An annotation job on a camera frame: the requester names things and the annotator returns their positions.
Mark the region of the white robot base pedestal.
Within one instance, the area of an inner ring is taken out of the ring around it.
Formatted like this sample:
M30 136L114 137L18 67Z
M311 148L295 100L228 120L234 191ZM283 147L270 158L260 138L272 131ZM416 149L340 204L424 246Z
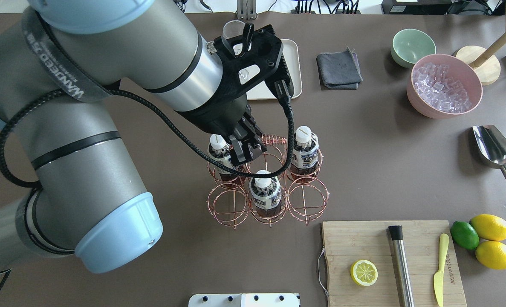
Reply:
M300 295L295 293L221 293L196 294L189 307L300 307Z

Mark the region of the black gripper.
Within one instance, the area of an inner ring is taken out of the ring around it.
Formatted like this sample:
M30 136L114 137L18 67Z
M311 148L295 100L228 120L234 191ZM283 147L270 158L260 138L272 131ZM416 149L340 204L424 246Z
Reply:
M246 93L264 82L273 96L275 83L284 81L290 95L294 84L283 56L283 44L272 25L254 29L245 26L245 34L230 39L216 38L214 48L222 61L222 80L204 105L179 114L210 134L228 137L231 163L240 166L254 161L267 147L263 132L251 116Z

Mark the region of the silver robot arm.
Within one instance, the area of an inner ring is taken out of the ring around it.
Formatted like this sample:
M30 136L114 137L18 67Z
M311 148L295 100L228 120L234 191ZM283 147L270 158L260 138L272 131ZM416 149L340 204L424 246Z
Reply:
M292 81L272 26L206 41L170 0L31 0L0 35L0 171L29 188L0 209L0 275L75 254L92 273L161 237L150 194L103 104L128 78L243 165L266 147L246 93L265 82L292 120Z

